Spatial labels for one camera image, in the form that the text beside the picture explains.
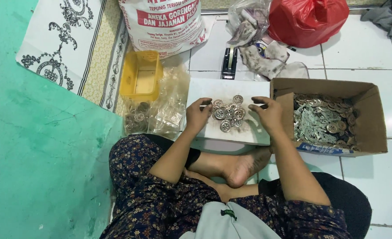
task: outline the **label on box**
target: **label on box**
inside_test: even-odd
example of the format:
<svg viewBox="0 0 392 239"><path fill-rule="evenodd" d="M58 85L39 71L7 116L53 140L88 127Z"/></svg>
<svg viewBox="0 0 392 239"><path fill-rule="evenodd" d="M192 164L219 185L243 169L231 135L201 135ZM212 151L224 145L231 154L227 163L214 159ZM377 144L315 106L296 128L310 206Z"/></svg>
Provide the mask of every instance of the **label on box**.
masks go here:
<svg viewBox="0 0 392 239"><path fill-rule="evenodd" d="M333 148L324 145L312 145L308 143L302 143L298 147L296 147L296 149L300 151L309 151L311 153L333 154L333 155L346 155L346 154L354 153L353 150Z"/></svg>

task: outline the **white styrofoam block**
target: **white styrofoam block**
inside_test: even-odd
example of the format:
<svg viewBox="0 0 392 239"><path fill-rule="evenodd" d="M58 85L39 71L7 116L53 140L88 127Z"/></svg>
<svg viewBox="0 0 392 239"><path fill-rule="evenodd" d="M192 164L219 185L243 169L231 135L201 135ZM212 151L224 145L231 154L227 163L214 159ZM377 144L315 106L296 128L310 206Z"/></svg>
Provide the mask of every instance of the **white styrofoam block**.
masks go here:
<svg viewBox="0 0 392 239"><path fill-rule="evenodd" d="M269 82L191 78L187 107L203 97L212 98L213 101L222 100L224 104L230 104L235 95L243 97L243 103L240 106L246 111L246 115L242 125L239 128L233 127L230 132L224 133L220 130L221 121L209 117L208 123L200 131L198 137L244 144L269 145L270 136L259 122L258 115L248 109L248 105L253 104L251 100L253 96L268 97L270 95Z"/></svg>

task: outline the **right hand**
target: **right hand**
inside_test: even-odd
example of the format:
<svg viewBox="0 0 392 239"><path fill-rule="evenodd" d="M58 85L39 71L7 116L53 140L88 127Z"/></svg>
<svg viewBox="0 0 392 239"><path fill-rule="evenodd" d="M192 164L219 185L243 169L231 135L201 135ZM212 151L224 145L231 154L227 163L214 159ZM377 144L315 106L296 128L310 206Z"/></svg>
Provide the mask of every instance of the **right hand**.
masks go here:
<svg viewBox="0 0 392 239"><path fill-rule="evenodd" d="M254 104L264 104L262 106L249 105L249 109L259 115L261 124L267 133L271 134L272 131L283 130L283 124L281 123L283 109L277 101L264 96L255 96L252 97L252 100Z"/></svg>

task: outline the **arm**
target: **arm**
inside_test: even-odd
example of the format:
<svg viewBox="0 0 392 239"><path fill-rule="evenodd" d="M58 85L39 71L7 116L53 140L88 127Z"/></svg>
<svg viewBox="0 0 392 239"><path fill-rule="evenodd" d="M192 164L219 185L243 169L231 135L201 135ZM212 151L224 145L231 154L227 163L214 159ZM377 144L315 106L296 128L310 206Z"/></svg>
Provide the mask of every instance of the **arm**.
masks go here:
<svg viewBox="0 0 392 239"><path fill-rule="evenodd" d="M212 99L200 98L186 111L187 125L166 153L152 166L149 173L167 182L177 183L189 155L190 143L205 127L212 112Z"/></svg>
<svg viewBox="0 0 392 239"><path fill-rule="evenodd" d="M261 96L253 97L252 100L255 104L265 104L250 105L249 108L259 115L263 127L274 140L276 164L285 199L330 206L326 193L284 132L280 104Z"/></svg>

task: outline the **white tile floor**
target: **white tile floor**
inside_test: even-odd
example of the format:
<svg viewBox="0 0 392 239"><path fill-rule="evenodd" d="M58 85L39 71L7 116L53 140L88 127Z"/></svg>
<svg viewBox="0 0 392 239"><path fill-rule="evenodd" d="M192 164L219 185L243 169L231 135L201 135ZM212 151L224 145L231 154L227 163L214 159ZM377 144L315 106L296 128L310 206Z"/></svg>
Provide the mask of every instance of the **white tile floor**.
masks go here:
<svg viewBox="0 0 392 239"><path fill-rule="evenodd" d="M220 79L226 41L225 21L217 21L207 43L182 53L190 74L195 78ZM320 46L289 50L288 62L301 61L309 68L310 78L371 82L379 87L388 136L387 154L340 158L301 153L311 171L327 172L358 187L373 208L368 239L392 238L392 40L386 32L359 15L350 15L341 31ZM236 80L253 80L240 57ZM249 145L199 140L195 147L222 154L239 154ZM258 174L258 179L278 178L275 158ZM253 177L248 183L256 182Z"/></svg>

